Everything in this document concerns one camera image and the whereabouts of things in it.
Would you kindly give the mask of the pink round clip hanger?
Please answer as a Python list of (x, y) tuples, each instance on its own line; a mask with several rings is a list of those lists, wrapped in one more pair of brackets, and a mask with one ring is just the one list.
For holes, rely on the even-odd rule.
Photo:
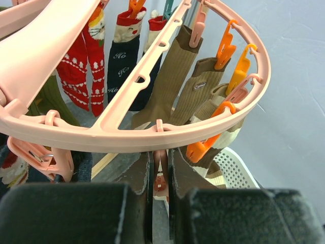
[(174, 126), (163, 124), (147, 130), (119, 130), (137, 94), (149, 84), (149, 74), (190, 1), (182, 1), (148, 52), (91, 128), (72, 126), (60, 118), (45, 124), (45, 116), (27, 116), (27, 109), (42, 85), (61, 61), (98, 1), (29, 1), (1, 12), (1, 132), (23, 141), (70, 150), (98, 153), (135, 153), (188, 145), (233, 126), (245, 117), (267, 90), (271, 64), (257, 33), (221, 1), (205, 5), (225, 20), (235, 19), (237, 32), (257, 46), (253, 53), (257, 72), (247, 77), (252, 90), (236, 104), (237, 113), (226, 109), (206, 121)]

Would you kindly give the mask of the maroon olive striped sock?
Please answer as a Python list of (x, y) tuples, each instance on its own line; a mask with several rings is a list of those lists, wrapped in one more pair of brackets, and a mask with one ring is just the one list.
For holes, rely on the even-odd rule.
[(51, 75), (28, 108), (28, 116), (45, 115), (49, 110), (59, 112), (60, 118), (70, 125), (80, 126), (64, 102), (56, 75)]

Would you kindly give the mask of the white laundry basket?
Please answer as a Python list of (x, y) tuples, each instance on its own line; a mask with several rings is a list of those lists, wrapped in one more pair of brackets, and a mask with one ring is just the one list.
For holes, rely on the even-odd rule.
[(231, 148), (225, 147), (214, 157), (223, 174), (227, 189), (259, 189), (241, 157)]

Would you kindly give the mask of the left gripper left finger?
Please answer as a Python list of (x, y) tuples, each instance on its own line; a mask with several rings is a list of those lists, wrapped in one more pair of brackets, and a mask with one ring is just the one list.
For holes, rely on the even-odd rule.
[(150, 243), (150, 153), (113, 182), (13, 188), (1, 199), (1, 243)]

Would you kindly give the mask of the navy hanging sock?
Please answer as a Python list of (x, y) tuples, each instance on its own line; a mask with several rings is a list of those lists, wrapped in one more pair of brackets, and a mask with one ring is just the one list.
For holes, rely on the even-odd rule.
[[(108, 59), (107, 94), (110, 103), (119, 91), (126, 78), (137, 64), (140, 47), (140, 32), (146, 8), (142, 7), (135, 18), (131, 18), (132, 10), (122, 12), (117, 17), (114, 39), (112, 41)], [(148, 20), (149, 32), (144, 45), (143, 55), (148, 51), (153, 41), (165, 27), (167, 20), (153, 10)], [(152, 94), (155, 79), (160, 70), (162, 55), (150, 72), (150, 83), (140, 91), (129, 108), (129, 111), (140, 111), (145, 108)]]

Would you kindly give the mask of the red christmas sock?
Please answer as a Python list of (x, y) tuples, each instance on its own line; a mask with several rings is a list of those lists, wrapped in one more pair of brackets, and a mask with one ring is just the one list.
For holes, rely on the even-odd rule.
[(104, 43), (104, 4), (100, 3), (57, 66), (65, 94), (96, 117), (104, 109)]

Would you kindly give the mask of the pink clip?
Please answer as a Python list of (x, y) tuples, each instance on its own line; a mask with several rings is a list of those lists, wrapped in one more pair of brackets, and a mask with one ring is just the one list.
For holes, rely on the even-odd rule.
[(46, 147), (9, 137), (8, 148), (32, 167), (54, 180), (60, 175), (65, 182), (70, 182), (74, 172), (74, 163), (70, 150)]
[(168, 154), (166, 150), (153, 152), (154, 159), (154, 190), (153, 195), (158, 200), (166, 200), (169, 203), (169, 178), (168, 178)]

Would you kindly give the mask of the olive brown ribbed sock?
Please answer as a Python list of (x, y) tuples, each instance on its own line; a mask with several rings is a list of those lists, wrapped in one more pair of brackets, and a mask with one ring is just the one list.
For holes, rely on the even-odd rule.
[(195, 60), (200, 46), (189, 46), (191, 33), (189, 27), (181, 26), (158, 72), (148, 103), (133, 115), (132, 129), (157, 119), (184, 125), (219, 85), (225, 68), (215, 68), (215, 57)]

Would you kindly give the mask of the navy christmas sock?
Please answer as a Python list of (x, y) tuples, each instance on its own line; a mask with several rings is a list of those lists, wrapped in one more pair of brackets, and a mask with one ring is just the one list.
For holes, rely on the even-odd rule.
[(12, 153), (7, 145), (1, 147), (1, 197), (10, 188), (28, 180), (29, 164)]

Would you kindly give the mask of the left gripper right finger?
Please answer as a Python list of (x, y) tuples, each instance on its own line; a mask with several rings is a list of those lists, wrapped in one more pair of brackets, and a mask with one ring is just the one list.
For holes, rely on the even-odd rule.
[(169, 223), (174, 243), (324, 243), (324, 228), (299, 191), (219, 189), (178, 148), (169, 151)]

